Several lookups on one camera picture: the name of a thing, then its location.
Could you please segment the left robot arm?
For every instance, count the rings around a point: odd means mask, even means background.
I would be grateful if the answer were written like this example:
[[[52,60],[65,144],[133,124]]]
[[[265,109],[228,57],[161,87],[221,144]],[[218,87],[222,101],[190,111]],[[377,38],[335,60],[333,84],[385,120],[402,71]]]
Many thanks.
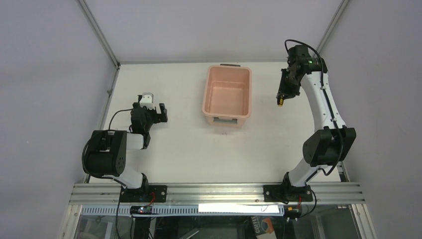
[[[164,103],[154,104],[152,93],[143,93],[132,107],[128,129],[94,130],[82,150],[82,167],[85,173],[98,179],[111,179],[123,189],[138,191],[148,196],[152,194],[147,176],[126,165],[126,155],[130,150],[148,148],[153,125],[168,121]]]

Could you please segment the yellow black screwdriver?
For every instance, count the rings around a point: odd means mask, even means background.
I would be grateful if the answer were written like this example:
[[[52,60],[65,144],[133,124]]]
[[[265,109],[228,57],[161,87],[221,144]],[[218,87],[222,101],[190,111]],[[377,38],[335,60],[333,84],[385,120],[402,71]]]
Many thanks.
[[[283,106],[283,104],[284,104],[284,98],[283,98],[283,96],[278,96],[278,97],[277,97],[277,105],[278,105],[279,107],[282,107],[282,106]]]

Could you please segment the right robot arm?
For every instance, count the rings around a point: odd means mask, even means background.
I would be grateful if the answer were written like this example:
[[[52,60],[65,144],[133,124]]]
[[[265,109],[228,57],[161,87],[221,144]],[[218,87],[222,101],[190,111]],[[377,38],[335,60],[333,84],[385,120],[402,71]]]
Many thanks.
[[[311,46],[295,40],[287,49],[288,67],[282,69],[277,91],[277,104],[300,95],[303,89],[314,122],[314,133],[303,143],[303,157],[287,172],[281,184],[281,194],[299,196],[311,189],[308,182],[319,173],[329,176],[349,152],[356,130],[347,127],[334,102],[324,59]]]

